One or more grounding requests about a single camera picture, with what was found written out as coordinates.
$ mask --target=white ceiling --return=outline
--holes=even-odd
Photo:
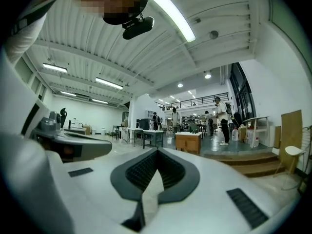
[[[155,19],[154,28],[131,40],[122,38],[121,25],[106,24],[73,0],[57,0],[27,56],[55,92],[80,91],[116,105],[133,96],[158,93],[203,71],[253,58],[249,0],[172,1],[188,21],[195,41],[187,43],[152,0],[143,15]],[[219,32],[219,38],[210,39],[212,30]],[[44,62],[65,67],[68,74],[42,68]],[[96,77],[124,89],[96,83]]]

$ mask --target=recessed light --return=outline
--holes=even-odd
[[[51,64],[48,64],[48,63],[44,63],[42,65],[45,68],[49,68],[49,69],[53,69],[53,70],[56,70],[56,71],[67,73],[67,69],[66,68],[61,68],[61,67],[58,67],[58,66],[55,66],[55,65],[51,65]]]
[[[177,9],[177,7],[171,2],[171,0],[154,0],[167,14],[171,17],[172,21],[177,25],[187,42],[194,41],[196,39],[189,24]]]
[[[108,102],[105,102],[105,101],[102,101],[102,100],[98,100],[98,99],[92,99],[92,101],[108,104]]]
[[[64,92],[64,91],[61,91],[62,94],[65,94],[65,95],[68,95],[68,96],[76,96],[75,94],[72,94],[72,93],[68,93],[68,92]]]
[[[117,89],[123,89],[123,86],[117,85],[117,84],[112,83],[112,82],[107,81],[107,80],[103,80],[103,79],[98,78],[98,77],[96,78],[96,81],[97,81],[97,82],[100,82],[100,83],[103,83],[103,84],[105,84],[105,85],[108,85],[108,86],[117,88]]]

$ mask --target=wooden counter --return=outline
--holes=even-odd
[[[192,134],[180,132],[175,134],[175,149],[186,151],[187,153],[200,155],[201,133]]]

